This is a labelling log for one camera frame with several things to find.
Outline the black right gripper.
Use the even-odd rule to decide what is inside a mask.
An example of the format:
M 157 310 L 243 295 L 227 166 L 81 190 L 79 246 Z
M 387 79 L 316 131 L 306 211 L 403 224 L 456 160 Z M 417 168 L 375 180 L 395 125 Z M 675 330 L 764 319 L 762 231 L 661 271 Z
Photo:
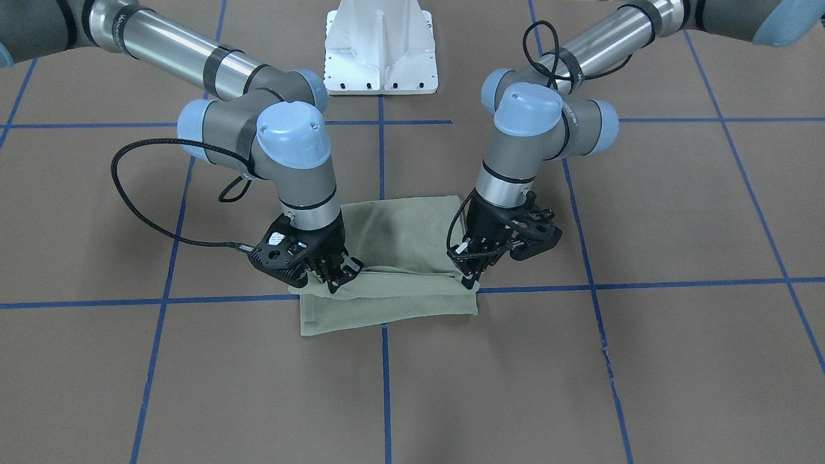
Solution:
M 327 283 L 332 295 L 353 281 L 364 267 L 345 247 L 341 214 L 316 230 L 295 228 L 289 218 L 281 214 L 248 253 L 248 260 L 257 270 L 297 288 L 307 285 L 307 276 L 312 271 Z

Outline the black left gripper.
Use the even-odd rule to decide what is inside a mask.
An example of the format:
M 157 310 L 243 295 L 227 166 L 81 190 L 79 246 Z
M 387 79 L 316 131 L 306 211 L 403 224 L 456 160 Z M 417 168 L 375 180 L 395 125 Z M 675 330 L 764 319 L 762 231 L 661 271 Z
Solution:
M 553 223 L 554 212 L 537 208 L 535 201 L 536 194 L 528 191 L 520 206 L 501 208 L 474 190 L 462 202 L 448 229 L 446 255 L 463 274 L 464 288 L 477 288 L 482 273 L 497 264 L 506 252 L 513 260 L 524 261 L 557 246 L 563 233 Z M 469 213 L 465 218 L 465 234 L 460 244 L 452 246 L 453 228 L 466 205 Z

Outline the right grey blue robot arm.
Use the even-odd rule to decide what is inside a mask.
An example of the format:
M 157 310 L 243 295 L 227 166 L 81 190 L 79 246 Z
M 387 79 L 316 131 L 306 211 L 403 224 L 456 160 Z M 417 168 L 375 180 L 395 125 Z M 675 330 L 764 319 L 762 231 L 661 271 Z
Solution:
M 310 275 L 330 293 L 363 264 L 345 246 L 345 227 L 322 112 L 328 96 L 309 70 L 283 72 L 195 32 L 137 1 L 3 1 L 2 66 L 95 46 L 153 65 L 202 88 L 182 109 L 177 137 L 120 149 L 112 179 L 132 213 L 118 167 L 132 149 L 176 144 L 189 156 L 236 170 L 238 181 L 273 182 L 281 214 L 255 246 L 204 242 L 244 253 L 266 275 L 305 287 Z

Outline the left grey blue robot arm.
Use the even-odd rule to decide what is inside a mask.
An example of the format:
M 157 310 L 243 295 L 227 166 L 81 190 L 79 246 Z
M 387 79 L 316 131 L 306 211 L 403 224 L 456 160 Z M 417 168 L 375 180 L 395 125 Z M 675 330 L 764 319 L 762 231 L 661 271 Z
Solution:
M 462 285 L 472 289 L 503 255 L 524 261 L 559 242 L 554 212 L 534 203 L 540 165 L 605 151 L 619 132 L 613 106 L 574 98 L 584 82 L 616 72 L 636 51 L 684 29 L 786 46 L 813 28 L 823 8 L 822 1 L 628 1 L 566 45 L 539 57 L 527 53 L 524 70 L 490 73 L 481 91 L 493 115 L 489 149 L 457 212 L 465 217 L 463 238 L 446 247 Z

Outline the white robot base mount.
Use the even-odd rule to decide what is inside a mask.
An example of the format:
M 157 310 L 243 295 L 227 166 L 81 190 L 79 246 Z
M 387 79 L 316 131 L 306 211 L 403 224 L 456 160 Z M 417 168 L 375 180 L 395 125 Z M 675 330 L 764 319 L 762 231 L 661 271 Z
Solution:
M 418 1 L 342 1 L 326 15 L 325 47 L 330 95 L 437 91 L 433 21 Z

